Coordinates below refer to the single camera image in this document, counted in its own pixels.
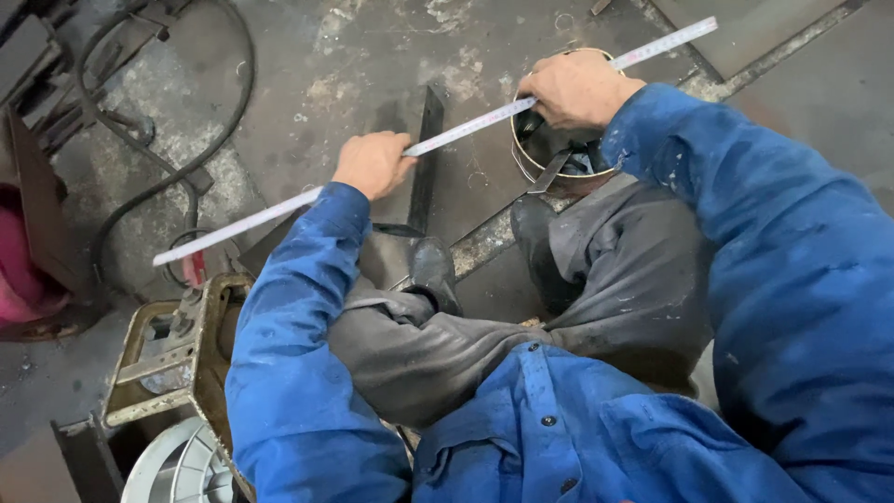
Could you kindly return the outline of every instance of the hand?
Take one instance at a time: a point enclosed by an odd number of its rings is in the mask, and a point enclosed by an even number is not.
[[[575,51],[541,59],[522,79],[519,95],[534,95],[534,111],[559,129],[605,127],[645,86],[611,68],[599,51]]]
[[[354,136],[342,147],[333,182],[341,182],[363,192],[369,200],[388,195],[403,182],[417,158],[402,153],[410,144],[405,132],[374,132]]]

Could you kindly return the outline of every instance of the metal bucket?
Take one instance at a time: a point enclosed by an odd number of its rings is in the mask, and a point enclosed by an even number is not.
[[[603,51],[602,49],[595,49],[591,47],[582,47],[580,49],[574,49],[571,51],[563,51],[560,54],[570,54],[577,51],[598,51],[601,52],[606,59],[612,60],[614,57],[609,53]],[[519,94],[516,92],[515,98],[519,99]],[[512,157],[515,159],[515,162],[519,165],[522,174],[533,183],[538,176],[545,170],[545,166],[540,165],[537,161],[533,160],[525,149],[522,148],[521,143],[519,142],[519,131],[518,131],[518,123],[515,120],[515,116],[510,117],[510,128],[512,128]],[[563,175],[559,173],[556,175],[555,180],[552,181],[549,190],[547,191],[550,194],[559,196],[559,197],[580,197],[586,196],[588,193],[598,189],[606,182],[612,178],[616,170],[610,166],[602,165],[599,166],[602,170],[596,171],[593,175]]]

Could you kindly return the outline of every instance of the concrete floor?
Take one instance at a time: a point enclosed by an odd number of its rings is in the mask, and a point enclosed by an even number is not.
[[[375,9],[362,0],[239,0],[256,37],[258,83],[241,128],[207,165],[216,184],[202,200],[200,224],[223,226],[328,180],[341,143],[363,132],[375,112],[374,104],[367,102],[369,96],[380,100],[399,96],[400,89],[440,80],[444,98],[449,100],[446,125],[459,124],[511,99],[527,65],[564,47],[577,47],[578,39],[618,52],[670,29],[647,0],[614,0],[610,9],[617,10],[606,11],[596,20],[586,14],[591,3],[530,0],[513,3],[515,10],[507,14],[505,4],[500,7],[483,0],[384,0],[387,9]],[[846,3],[725,82],[689,48],[644,67],[640,75],[678,83],[700,98],[724,100],[860,4]],[[167,45],[147,45],[112,84],[107,104],[151,115],[157,128],[153,148],[175,165],[204,147],[229,114],[227,107],[238,92],[242,59],[236,41],[221,36],[226,31],[220,27],[226,22],[213,8],[194,5],[173,27]],[[306,54],[296,55],[296,47],[305,47]],[[390,87],[371,94],[373,84],[381,82],[391,82]],[[505,184],[486,184],[483,178],[482,183],[470,182],[476,173],[487,177],[491,169],[510,166],[508,141],[508,131],[495,127],[476,136],[474,143],[471,139],[458,143],[449,153],[447,162],[460,174],[451,176],[460,181],[446,180],[443,186],[465,192],[436,197],[435,210],[458,206],[456,200],[489,200],[490,204],[462,226],[435,224],[441,226],[438,233],[443,238],[455,242],[452,250],[461,277],[473,275],[514,245],[505,206],[525,185],[516,187],[511,181],[515,173],[506,175]],[[102,126],[73,139],[55,159],[55,166],[69,184],[72,195],[65,211],[84,246],[114,206],[160,178],[156,168]],[[551,203],[562,209],[570,201]],[[121,282],[153,298],[177,295],[148,263],[180,228],[184,209],[185,196],[174,189],[122,221],[108,253],[108,264]],[[270,226],[243,236],[242,244],[254,242]],[[392,251],[406,246],[392,245]],[[518,257],[512,253],[503,262],[514,263]],[[473,277],[460,289],[473,296],[478,292],[512,295],[519,298],[513,302],[517,308],[525,305],[524,292],[530,292],[513,283],[512,277],[517,276],[509,274],[500,291],[475,287],[476,281],[484,283]],[[536,303],[528,305],[532,311],[537,309]],[[83,419],[99,407],[135,307],[122,306],[73,339],[0,345],[0,431],[4,433],[0,456],[22,443],[36,426],[49,420]],[[499,312],[493,318],[522,314]],[[710,382],[709,364],[700,375],[699,380]]]

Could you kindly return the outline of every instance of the left hand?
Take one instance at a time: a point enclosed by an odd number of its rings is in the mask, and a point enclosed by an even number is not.
[[[403,182],[418,160],[403,156],[409,144],[405,132],[354,136],[342,147],[333,182],[351,185],[371,201],[383,198]]]

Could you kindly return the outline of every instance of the pink cloth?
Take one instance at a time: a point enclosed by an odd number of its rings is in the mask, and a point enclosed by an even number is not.
[[[9,195],[0,192],[0,328],[56,314],[69,298],[31,263],[25,222],[20,212],[10,209]]]

